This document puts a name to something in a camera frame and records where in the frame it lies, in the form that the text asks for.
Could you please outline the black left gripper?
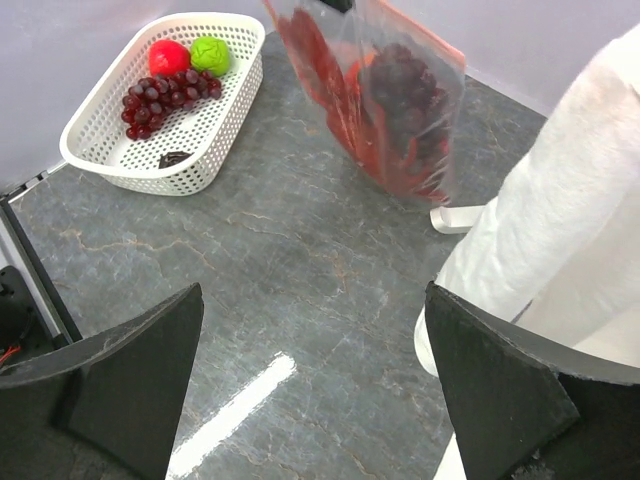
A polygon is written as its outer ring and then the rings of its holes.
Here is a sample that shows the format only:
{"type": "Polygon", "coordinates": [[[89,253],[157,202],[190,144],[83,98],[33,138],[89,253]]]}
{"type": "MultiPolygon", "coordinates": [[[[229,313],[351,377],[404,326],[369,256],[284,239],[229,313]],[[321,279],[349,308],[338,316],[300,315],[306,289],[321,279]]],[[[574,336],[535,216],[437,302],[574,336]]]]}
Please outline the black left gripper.
{"type": "Polygon", "coordinates": [[[353,0],[322,0],[322,2],[342,14],[348,12],[354,4],[353,0]]]}

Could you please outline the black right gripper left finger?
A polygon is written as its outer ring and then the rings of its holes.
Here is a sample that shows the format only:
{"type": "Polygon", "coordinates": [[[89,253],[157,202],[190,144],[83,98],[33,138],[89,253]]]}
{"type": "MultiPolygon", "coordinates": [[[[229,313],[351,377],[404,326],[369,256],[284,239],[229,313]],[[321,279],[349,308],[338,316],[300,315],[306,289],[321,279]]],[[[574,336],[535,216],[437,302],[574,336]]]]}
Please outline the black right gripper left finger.
{"type": "Polygon", "coordinates": [[[204,318],[195,283],[1,370],[4,479],[163,479],[204,318]]]}

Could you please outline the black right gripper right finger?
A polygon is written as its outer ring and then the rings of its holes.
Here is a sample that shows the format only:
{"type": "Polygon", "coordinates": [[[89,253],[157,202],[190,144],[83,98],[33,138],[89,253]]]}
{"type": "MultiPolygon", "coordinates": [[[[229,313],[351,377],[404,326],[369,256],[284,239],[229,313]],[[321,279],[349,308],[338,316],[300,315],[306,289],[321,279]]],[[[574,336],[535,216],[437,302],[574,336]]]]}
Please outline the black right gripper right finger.
{"type": "Polygon", "coordinates": [[[468,479],[636,479],[639,370],[426,289],[426,326],[468,479]]]}

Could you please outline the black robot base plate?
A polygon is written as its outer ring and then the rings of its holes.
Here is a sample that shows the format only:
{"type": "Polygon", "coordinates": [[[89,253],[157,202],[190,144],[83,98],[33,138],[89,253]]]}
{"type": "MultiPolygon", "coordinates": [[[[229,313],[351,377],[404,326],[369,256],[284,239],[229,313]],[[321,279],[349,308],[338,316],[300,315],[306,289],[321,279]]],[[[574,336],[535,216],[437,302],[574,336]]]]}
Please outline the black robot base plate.
{"type": "Polygon", "coordinates": [[[1,200],[1,366],[82,339],[8,198],[1,200]]]}

